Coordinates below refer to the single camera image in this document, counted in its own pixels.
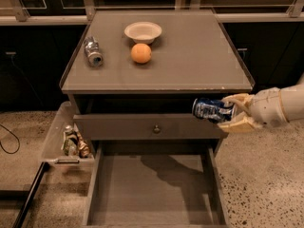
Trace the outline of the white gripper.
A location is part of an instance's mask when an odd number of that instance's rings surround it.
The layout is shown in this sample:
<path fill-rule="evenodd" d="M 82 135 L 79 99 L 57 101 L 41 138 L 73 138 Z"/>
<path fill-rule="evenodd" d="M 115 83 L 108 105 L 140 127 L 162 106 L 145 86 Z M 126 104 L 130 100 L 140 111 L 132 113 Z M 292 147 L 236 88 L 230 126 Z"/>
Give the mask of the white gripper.
<path fill-rule="evenodd" d="M 279 127 L 288 122 L 283 113 L 280 90 L 276 87 L 261 90 L 254 97 L 248 93 L 239 93 L 221 100 L 233 103 L 245 112 L 236 115 L 231 121 L 218 124 L 226 133 L 247 133 L 262 126 Z"/>

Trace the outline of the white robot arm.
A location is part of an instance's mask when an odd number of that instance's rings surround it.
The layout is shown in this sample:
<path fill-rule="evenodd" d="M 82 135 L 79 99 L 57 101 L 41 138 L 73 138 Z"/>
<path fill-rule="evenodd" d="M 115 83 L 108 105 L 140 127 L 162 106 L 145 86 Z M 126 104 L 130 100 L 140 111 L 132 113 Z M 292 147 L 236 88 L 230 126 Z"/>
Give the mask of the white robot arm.
<path fill-rule="evenodd" d="M 296 85 L 269 88 L 256 94 L 240 93 L 222 99 L 235 105 L 232 119 L 219 123 L 226 133 L 244 133 L 285 126 L 304 119 L 303 77 Z"/>

